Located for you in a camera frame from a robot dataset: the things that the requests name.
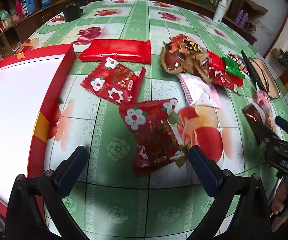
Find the dark red foil packet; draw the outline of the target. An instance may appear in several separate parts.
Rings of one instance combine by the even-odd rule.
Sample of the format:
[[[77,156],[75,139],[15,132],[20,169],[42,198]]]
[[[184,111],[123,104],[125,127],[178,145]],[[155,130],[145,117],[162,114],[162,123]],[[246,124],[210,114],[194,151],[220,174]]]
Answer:
[[[266,138],[271,139],[271,137],[275,135],[275,133],[262,122],[260,112],[253,104],[246,106],[243,114],[254,133],[258,146],[262,141],[265,141]]]

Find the brown photo snack packet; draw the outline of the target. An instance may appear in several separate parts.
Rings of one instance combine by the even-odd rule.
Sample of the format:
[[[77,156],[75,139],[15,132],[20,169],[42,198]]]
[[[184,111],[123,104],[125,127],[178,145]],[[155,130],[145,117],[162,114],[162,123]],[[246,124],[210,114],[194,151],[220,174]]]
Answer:
[[[209,77],[210,52],[186,35],[179,34],[163,44],[160,64],[169,74],[189,73],[211,83]]]

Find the plain red snack packet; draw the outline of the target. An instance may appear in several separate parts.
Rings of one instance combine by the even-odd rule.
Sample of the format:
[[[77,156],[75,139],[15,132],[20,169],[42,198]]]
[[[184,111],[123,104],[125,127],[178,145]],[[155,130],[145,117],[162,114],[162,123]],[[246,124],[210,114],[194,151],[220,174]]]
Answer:
[[[150,40],[97,39],[78,56],[83,62],[102,61],[107,57],[123,62],[150,63]]]

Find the green snack packet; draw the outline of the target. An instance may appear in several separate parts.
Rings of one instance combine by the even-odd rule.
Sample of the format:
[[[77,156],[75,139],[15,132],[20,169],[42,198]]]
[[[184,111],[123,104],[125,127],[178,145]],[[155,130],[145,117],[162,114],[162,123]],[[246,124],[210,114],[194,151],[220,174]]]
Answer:
[[[239,64],[236,61],[234,61],[230,57],[225,57],[225,56],[223,56],[221,60],[225,64],[225,71],[228,74],[231,74],[233,76],[236,76],[242,79],[245,78],[245,75],[242,74],[242,72],[240,71]]]

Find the red snack packet right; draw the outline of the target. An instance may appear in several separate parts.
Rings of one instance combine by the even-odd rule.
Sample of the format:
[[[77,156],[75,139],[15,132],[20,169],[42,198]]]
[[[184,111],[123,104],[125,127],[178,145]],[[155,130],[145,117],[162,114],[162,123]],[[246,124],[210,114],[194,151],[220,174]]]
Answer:
[[[222,62],[220,56],[207,51],[208,53],[208,76],[212,83],[226,87],[234,93],[238,93],[237,88],[243,85],[244,79],[228,74],[225,71],[225,64]]]

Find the pink white snack packet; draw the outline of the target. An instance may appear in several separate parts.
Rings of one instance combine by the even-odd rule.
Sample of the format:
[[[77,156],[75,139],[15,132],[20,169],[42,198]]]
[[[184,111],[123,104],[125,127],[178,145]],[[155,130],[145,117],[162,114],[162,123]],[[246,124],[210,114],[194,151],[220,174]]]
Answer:
[[[178,74],[186,100],[190,106],[222,108],[218,93],[212,83],[206,84],[200,77]]]

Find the purple bottles on shelf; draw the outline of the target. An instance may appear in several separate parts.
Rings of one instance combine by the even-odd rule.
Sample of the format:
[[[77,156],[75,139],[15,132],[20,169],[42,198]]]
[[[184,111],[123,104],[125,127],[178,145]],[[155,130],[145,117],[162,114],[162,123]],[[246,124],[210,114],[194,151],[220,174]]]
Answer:
[[[238,12],[236,19],[235,19],[235,23],[239,27],[244,28],[244,26],[246,25],[247,22],[248,22],[248,13],[244,12],[243,10],[240,10]]]

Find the red gift box white inside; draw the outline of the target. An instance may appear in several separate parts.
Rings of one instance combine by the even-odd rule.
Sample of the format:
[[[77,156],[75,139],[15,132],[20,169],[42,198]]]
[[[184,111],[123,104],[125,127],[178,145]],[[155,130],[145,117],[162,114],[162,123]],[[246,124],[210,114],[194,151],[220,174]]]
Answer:
[[[58,98],[76,55],[71,44],[41,47],[0,60],[0,214],[6,216],[19,174],[43,174]]]

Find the red flower snack packet lower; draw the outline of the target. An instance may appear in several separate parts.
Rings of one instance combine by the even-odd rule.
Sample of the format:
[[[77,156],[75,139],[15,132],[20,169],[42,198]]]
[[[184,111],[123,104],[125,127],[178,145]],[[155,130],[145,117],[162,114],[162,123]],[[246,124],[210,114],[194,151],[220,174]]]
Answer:
[[[119,114],[137,140],[134,171],[138,175],[154,172],[185,154],[168,119],[175,113],[177,99],[129,103],[119,107]]]

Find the red flower snack packet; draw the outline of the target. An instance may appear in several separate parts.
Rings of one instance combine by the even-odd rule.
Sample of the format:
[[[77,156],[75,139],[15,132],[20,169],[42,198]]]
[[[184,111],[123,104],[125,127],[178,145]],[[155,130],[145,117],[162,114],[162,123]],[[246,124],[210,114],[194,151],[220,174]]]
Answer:
[[[129,103],[119,107],[119,114],[137,140],[134,171],[138,175],[154,172],[185,154],[168,119],[175,113],[177,99]]]
[[[81,87],[116,105],[137,100],[146,69],[133,71],[111,57],[100,64],[81,82]]]

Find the white spray bottle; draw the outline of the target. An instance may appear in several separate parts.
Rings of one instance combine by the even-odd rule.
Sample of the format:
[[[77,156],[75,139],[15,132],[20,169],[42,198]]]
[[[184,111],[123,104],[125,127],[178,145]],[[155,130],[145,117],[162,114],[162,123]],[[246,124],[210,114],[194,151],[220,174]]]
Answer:
[[[226,12],[226,7],[227,7],[227,0],[221,0],[218,3],[218,6],[216,8],[214,17],[212,21],[216,24],[220,24],[222,19],[224,18],[225,12]]]

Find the red flower snack packet upper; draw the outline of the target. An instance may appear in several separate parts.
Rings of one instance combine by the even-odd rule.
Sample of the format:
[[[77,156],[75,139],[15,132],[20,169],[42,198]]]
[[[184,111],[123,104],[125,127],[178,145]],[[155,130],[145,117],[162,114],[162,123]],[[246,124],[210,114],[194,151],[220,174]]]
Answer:
[[[133,71],[111,57],[100,64],[81,82],[81,87],[116,105],[137,100],[146,69]]]

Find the black round container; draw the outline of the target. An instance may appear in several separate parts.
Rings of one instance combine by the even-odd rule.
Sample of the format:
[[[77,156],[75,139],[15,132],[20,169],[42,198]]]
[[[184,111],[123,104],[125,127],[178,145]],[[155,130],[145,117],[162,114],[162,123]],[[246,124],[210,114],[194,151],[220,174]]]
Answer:
[[[83,9],[80,8],[78,3],[72,3],[66,5],[63,8],[62,12],[65,22],[71,22],[81,17]]]

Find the blue box on shelf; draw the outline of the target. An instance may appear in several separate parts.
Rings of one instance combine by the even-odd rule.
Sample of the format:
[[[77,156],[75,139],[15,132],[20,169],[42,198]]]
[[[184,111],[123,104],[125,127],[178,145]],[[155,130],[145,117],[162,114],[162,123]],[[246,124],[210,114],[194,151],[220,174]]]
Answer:
[[[25,3],[29,14],[36,11],[35,0],[25,0]]]

